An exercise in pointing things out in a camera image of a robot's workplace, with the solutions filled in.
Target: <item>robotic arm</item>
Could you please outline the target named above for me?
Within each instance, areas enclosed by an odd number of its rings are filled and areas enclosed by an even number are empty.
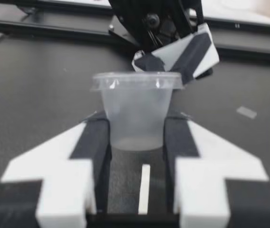
[[[184,84],[212,74],[219,62],[201,0],[109,0],[115,16],[109,32],[142,49],[135,71],[179,72]],[[196,11],[196,21],[189,11]]]
[[[203,24],[201,0],[109,0],[120,23],[142,46],[153,51],[197,31]],[[187,9],[194,9],[191,22]]]

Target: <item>plastic cup lid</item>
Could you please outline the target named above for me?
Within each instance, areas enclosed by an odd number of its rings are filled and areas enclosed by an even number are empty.
[[[183,89],[183,83],[180,73],[171,72],[120,72],[95,75],[92,90],[107,89]]]

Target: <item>translucent container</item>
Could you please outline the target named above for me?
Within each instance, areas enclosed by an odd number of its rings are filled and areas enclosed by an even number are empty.
[[[111,145],[123,151],[162,147],[164,120],[179,73],[104,73],[93,77],[111,125]]]

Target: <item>black tape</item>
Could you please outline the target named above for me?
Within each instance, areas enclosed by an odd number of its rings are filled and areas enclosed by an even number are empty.
[[[211,44],[212,42],[208,33],[202,33],[195,36],[173,65],[170,72],[181,73],[183,84],[187,84],[194,80],[193,74],[203,60]]]
[[[0,227],[39,228],[36,208],[42,181],[0,184]]]
[[[98,212],[106,212],[112,151],[110,124],[105,112],[92,115],[70,159],[91,159],[94,165],[95,195]]]
[[[164,124],[166,202],[169,212],[173,211],[177,157],[200,157],[200,155],[188,125],[188,118],[181,113],[169,112]]]
[[[163,61],[150,53],[135,60],[134,64],[143,71],[157,71],[157,72],[165,71]]]
[[[270,228],[270,182],[227,180],[227,228]]]

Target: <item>dark gray table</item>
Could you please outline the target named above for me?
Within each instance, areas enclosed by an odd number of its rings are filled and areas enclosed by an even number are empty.
[[[104,23],[97,19],[91,26]],[[101,110],[100,95],[89,91],[92,75],[130,71],[131,58],[119,47],[101,44],[2,38],[0,176],[11,158]],[[238,114],[241,106],[256,111],[257,117]],[[270,176],[270,64],[222,59],[213,76],[174,92],[171,108],[260,157]],[[110,212],[137,212],[143,163],[151,164],[149,213],[164,212],[161,151],[114,152]]]

